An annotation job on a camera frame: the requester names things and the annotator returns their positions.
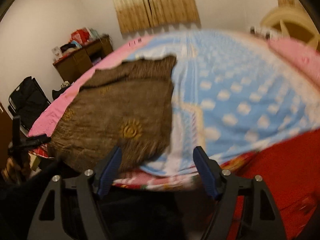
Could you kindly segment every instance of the blue blanket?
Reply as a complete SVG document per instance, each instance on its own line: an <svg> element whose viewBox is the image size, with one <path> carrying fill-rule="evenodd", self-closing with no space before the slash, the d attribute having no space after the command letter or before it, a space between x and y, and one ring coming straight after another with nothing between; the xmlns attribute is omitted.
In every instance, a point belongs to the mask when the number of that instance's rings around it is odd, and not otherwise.
<svg viewBox="0 0 320 240"><path fill-rule="evenodd" d="M222 164L320 126L318 92L266 48L217 31L176 32L156 36L128 60L168 54L178 59L171 145L141 166L145 172L191 173L196 146Z"/></svg>

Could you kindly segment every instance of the black bag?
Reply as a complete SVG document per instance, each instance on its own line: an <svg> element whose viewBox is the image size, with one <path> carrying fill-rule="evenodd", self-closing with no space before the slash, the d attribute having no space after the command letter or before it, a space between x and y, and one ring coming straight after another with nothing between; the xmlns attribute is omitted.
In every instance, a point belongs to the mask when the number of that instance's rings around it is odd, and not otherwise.
<svg viewBox="0 0 320 240"><path fill-rule="evenodd" d="M41 113L50 105L35 78L27 77L9 97L9 111L21 116L21 125L30 130Z"/></svg>
<svg viewBox="0 0 320 240"><path fill-rule="evenodd" d="M57 99L61 94L63 94L69 87L70 87L70 86L61 88L59 91L52 90L52 98L53 98L53 100L56 100L56 99Z"/></svg>

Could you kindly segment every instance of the wooden door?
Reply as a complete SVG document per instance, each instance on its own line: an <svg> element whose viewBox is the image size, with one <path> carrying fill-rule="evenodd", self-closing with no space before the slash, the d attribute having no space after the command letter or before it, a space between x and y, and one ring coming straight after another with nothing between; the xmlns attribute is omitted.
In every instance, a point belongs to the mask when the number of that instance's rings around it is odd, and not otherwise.
<svg viewBox="0 0 320 240"><path fill-rule="evenodd" d="M0 103L0 169L8 158L8 145L12 139L12 120Z"/></svg>

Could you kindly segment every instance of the pink blanket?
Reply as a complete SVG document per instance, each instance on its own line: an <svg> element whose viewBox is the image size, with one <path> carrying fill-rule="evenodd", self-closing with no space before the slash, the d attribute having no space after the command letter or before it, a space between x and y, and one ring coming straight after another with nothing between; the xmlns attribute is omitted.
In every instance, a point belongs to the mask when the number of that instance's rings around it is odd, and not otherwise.
<svg viewBox="0 0 320 240"><path fill-rule="evenodd" d="M52 104L40 115L33 124L28 136L36 136L39 134L51 136L68 105L78 94L79 88L92 77L96 69L110 69L119 65L131 53L145 46L152 38L153 36L144 36L142 38L132 40L89 69L76 82L74 82L70 88L54 100Z"/></svg>
<svg viewBox="0 0 320 240"><path fill-rule="evenodd" d="M269 40L269 47L295 65L320 87L320 53L293 38Z"/></svg>

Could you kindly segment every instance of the red bedspread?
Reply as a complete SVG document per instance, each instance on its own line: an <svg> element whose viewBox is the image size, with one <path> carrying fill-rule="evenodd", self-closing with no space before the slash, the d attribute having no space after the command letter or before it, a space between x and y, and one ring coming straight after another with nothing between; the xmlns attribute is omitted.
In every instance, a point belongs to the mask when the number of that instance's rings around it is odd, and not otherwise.
<svg viewBox="0 0 320 240"><path fill-rule="evenodd" d="M320 201L320 130L274 145L257 154L239 172L253 178L260 174L276 201L288 239L308 223ZM228 239L235 239L241 218L241 201Z"/></svg>

